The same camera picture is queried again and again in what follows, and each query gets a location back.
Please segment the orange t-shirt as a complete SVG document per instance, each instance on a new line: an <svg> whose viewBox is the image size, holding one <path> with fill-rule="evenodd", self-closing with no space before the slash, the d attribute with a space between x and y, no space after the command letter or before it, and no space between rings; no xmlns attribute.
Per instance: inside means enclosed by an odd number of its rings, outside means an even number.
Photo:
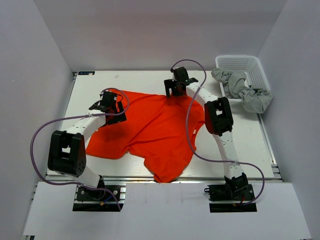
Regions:
<svg viewBox="0 0 320 240"><path fill-rule="evenodd" d="M91 136L86 153L112 160L130 153L144 159L157 182L173 181L191 162L197 133L205 123L203 107L185 95L125 94L127 120L101 127Z"/></svg>

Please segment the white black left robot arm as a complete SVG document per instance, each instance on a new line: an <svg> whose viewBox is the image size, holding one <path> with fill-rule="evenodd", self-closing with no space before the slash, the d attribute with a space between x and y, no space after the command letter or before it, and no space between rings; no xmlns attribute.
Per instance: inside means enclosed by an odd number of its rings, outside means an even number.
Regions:
<svg viewBox="0 0 320 240"><path fill-rule="evenodd" d="M51 135L48 169L66 175L89 187L88 193L99 200L105 196L106 187L101 176L87 166L86 142L99 128L126 121L121 101L98 101L87 116L66 130L56 130Z"/></svg>

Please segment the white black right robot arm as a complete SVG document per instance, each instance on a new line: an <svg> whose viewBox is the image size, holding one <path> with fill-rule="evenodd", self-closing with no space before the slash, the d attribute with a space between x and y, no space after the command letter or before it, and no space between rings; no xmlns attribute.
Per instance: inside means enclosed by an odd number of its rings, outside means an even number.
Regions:
<svg viewBox="0 0 320 240"><path fill-rule="evenodd" d="M184 81L167 79L164 87L168 98L183 95L194 97L194 101L203 107L205 127L215 139L223 162L225 185L222 193L227 199L238 199L247 188L248 179L239 163L233 142L234 120L229 100L210 93L195 78Z"/></svg>

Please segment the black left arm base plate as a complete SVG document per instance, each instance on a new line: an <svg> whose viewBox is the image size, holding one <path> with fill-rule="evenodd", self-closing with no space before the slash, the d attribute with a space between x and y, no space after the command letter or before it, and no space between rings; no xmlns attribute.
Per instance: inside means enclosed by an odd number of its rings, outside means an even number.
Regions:
<svg viewBox="0 0 320 240"><path fill-rule="evenodd" d="M126 196L125 185L106 185L117 199L118 204L109 192L94 193L85 187L77 187L73 202L73 212L120 212Z"/></svg>

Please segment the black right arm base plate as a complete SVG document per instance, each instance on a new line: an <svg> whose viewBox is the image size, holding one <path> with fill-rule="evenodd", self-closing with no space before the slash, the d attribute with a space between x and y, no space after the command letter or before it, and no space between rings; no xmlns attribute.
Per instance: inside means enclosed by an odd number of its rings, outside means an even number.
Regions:
<svg viewBox="0 0 320 240"><path fill-rule="evenodd" d="M208 185L204 193L209 196L210 213L253 213L257 212L256 203L247 204L255 198L251 184L241 190L236 196L227 193L224 184Z"/></svg>

